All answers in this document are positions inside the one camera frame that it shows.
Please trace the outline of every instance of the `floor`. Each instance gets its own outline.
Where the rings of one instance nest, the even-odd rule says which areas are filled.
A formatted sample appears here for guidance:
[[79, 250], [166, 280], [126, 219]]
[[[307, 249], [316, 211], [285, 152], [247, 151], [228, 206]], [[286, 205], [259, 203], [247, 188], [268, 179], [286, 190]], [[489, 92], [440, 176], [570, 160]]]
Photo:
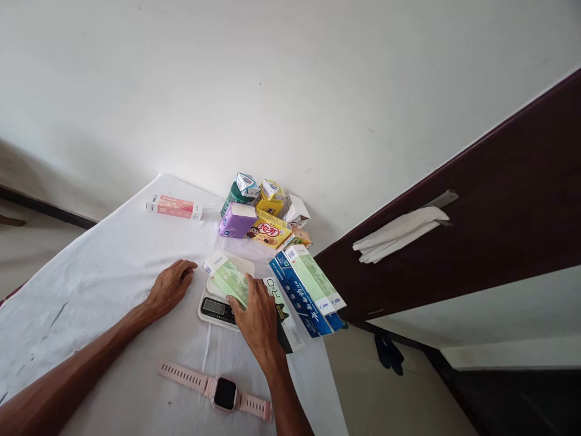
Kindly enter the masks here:
[[4, 200], [0, 200], [0, 214], [27, 222], [23, 227], [0, 224], [0, 300], [85, 232], [72, 224]]
[[[1, 300], [84, 230], [3, 200], [0, 214], [27, 221], [0, 225]], [[325, 344], [351, 436], [476, 435], [421, 351], [396, 344], [405, 357], [400, 377], [379, 362], [371, 333], [351, 327]]]
[[395, 343], [404, 355], [400, 377], [381, 365], [369, 332], [351, 327], [325, 345], [351, 436], [476, 436], [422, 351]]

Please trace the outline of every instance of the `towel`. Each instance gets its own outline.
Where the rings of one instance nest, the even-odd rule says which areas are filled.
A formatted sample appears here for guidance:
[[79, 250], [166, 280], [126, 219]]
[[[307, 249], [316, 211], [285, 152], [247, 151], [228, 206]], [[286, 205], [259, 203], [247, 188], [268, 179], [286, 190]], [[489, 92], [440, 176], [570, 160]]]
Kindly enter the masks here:
[[436, 220], [448, 221], [448, 215], [437, 207], [429, 206], [402, 215], [353, 244], [361, 251], [361, 263], [378, 263], [389, 254], [405, 247], [420, 236], [439, 226]]

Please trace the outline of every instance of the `scale display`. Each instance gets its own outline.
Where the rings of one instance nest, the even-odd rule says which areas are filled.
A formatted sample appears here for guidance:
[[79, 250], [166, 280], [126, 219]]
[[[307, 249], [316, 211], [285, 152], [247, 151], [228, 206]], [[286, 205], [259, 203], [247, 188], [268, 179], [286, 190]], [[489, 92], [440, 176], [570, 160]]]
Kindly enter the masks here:
[[232, 308], [227, 304], [205, 297], [200, 310], [205, 316], [236, 325]]

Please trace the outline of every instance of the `wooden door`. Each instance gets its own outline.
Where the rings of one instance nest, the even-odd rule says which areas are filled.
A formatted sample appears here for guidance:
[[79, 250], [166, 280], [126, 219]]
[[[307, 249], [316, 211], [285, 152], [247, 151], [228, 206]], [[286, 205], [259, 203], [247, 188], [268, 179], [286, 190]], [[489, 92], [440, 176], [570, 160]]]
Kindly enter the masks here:
[[[448, 189], [439, 226], [377, 264], [352, 244]], [[351, 322], [581, 263], [581, 70], [401, 194], [316, 260]]]

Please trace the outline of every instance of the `white cloth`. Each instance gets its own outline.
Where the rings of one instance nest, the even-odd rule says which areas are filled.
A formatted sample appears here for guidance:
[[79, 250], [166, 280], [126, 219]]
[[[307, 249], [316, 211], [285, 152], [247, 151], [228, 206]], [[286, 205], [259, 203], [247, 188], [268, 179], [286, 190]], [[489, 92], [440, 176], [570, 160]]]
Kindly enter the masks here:
[[353, 250], [361, 251], [361, 263], [378, 263], [385, 256], [405, 247], [439, 224], [435, 220], [448, 221], [448, 215], [437, 207], [425, 207], [397, 217], [379, 230], [370, 233], [353, 244]]
[[[145, 203], [153, 194], [200, 202], [202, 220], [147, 212]], [[201, 265], [217, 250], [253, 261], [257, 277], [273, 275], [267, 262], [275, 250], [248, 238], [218, 235], [223, 202], [160, 174], [48, 262], [0, 307], [0, 398], [7, 393], [6, 402], [97, 338], [145, 299], [162, 269], [189, 259], [200, 267], [184, 299], [130, 343], [62, 435], [274, 435], [274, 424], [241, 412], [225, 414], [156, 373], [156, 362], [165, 358], [209, 375], [227, 375], [240, 389], [271, 397], [242, 335], [197, 315], [208, 278]], [[324, 342], [305, 340], [306, 347], [288, 357], [301, 403], [316, 434], [347, 436]]]

